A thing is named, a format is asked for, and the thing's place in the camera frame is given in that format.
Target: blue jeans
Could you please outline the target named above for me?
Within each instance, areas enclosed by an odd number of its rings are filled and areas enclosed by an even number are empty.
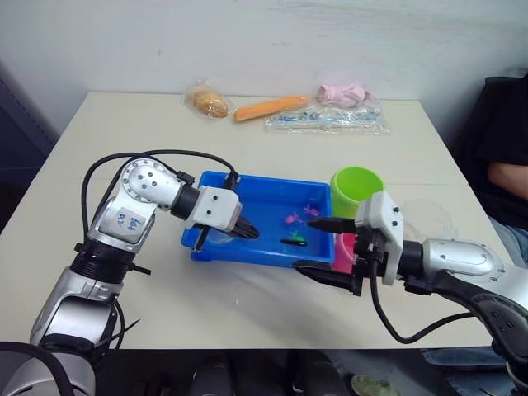
[[[495,231],[516,266],[528,269],[528,231],[490,217]],[[506,362],[489,346],[423,350],[426,361],[446,371],[450,385],[463,396],[510,396],[515,388]]]

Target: person's arm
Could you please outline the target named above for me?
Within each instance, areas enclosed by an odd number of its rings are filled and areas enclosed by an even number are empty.
[[[514,196],[528,201],[528,166],[490,163],[488,180]]]

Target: blue plastic tray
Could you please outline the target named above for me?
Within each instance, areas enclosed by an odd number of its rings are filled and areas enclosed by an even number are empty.
[[[204,172],[200,185],[220,187],[225,173]],[[291,267],[296,260],[334,261],[334,242],[330,233],[323,233],[306,225],[313,216],[304,213],[307,204],[319,211],[319,216],[332,216],[330,187],[324,183],[272,179],[242,175],[236,190],[243,204],[242,216],[260,231],[259,239],[231,238],[217,230],[211,230],[201,252],[192,252],[191,258],[209,262],[249,262],[268,266]],[[287,224],[285,218],[299,216],[301,222]],[[181,243],[192,247],[198,238],[198,229],[183,233]],[[283,238],[302,236],[308,246],[300,247],[281,242]]]

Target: white wall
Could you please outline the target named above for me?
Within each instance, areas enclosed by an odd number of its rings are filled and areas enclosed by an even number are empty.
[[[286,95],[361,81],[450,140],[483,78],[528,66],[526,0],[2,0],[0,77],[59,135],[88,91]]]

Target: pink cup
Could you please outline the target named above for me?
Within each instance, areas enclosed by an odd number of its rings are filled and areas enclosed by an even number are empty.
[[[352,273],[354,243],[356,243],[356,235],[354,233],[339,233],[336,235],[336,261],[332,264],[334,271]]]

